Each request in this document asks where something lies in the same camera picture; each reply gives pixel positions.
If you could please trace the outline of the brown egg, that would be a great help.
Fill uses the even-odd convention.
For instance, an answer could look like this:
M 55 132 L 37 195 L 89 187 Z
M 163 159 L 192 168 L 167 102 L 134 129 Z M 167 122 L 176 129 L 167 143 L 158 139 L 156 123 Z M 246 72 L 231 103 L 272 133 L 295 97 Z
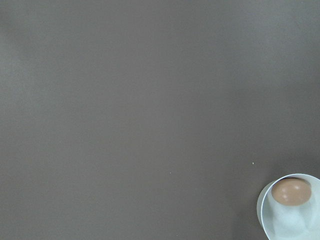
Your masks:
M 284 178 L 273 185 L 272 197 L 284 206 L 300 206 L 308 202 L 312 189 L 308 182 L 300 178 Z

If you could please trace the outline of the white ceramic bowl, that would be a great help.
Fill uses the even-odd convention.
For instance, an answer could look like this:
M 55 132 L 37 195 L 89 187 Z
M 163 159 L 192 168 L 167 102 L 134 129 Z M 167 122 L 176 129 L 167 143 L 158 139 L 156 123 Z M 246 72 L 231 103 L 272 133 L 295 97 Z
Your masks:
M 309 201 L 298 206 L 278 203 L 272 187 L 287 178 L 302 179 L 311 187 Z M 318 240 L 320 238 L 320 180 L 314 176 L 294 173 L 283 176 L 263 188 L 257 199 L 257 217 L 270 240 Z

